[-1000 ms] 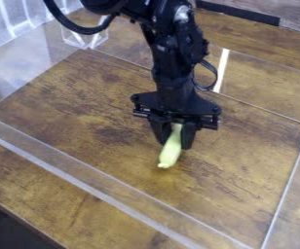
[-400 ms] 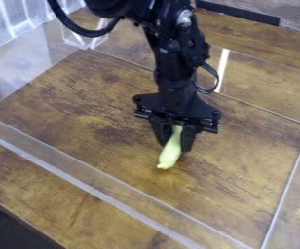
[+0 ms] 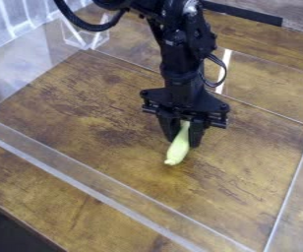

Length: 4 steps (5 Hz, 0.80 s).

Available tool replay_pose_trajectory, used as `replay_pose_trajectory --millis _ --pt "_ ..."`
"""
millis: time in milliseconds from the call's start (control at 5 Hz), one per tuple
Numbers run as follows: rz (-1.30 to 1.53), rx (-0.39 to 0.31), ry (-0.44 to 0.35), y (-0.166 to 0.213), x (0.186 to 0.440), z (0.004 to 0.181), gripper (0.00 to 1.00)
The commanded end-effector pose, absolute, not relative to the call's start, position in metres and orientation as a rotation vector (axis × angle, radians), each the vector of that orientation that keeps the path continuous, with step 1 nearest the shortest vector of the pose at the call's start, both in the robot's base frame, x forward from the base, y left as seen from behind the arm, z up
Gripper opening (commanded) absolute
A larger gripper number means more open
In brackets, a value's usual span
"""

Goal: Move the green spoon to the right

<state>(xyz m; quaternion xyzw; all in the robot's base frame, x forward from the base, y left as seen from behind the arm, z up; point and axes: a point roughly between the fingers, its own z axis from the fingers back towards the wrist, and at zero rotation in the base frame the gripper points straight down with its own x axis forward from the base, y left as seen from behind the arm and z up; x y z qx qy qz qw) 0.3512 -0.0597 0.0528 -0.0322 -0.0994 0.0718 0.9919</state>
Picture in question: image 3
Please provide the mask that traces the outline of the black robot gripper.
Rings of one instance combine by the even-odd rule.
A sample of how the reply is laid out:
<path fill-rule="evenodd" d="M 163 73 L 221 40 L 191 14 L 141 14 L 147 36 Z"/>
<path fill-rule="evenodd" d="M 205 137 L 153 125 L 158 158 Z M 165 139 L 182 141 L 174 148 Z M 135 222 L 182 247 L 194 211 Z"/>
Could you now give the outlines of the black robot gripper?
<path fill-rule="evenodd" d="M 202 80 L 187 82 L 167 81 L 163 88 L 142 90 L 142 110 L 158 115 L 158 122 L 169 142 L 179 130 L 181 119 L 193 120 L 189 124 L 189 146 L 197 148 L 205 127 L 225 128 L 227 125 L 229 105 L 205 89 Z"/>

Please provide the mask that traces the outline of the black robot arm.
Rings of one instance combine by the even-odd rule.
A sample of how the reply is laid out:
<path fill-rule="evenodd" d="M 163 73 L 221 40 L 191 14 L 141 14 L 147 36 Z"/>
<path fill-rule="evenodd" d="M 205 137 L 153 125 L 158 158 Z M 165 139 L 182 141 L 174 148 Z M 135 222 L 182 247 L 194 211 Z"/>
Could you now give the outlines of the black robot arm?
<path fill-rule="evenodd" d="M 215 33 L 203 18 L 201 0 L 92 0 L 107 10 L 132 10 L 147 21 L 161 49 L 161 75 L 165 86 L 143 90 L 142 110 L 157 116 L 162 132 L 173 141 L 181 123 L 189 124 L 189 145 L 199 146 L 210 127 L 227 125 L 229 105 L 207 93 L 221 81 L 203 76 L 203 61 L 218 66 Z"/>

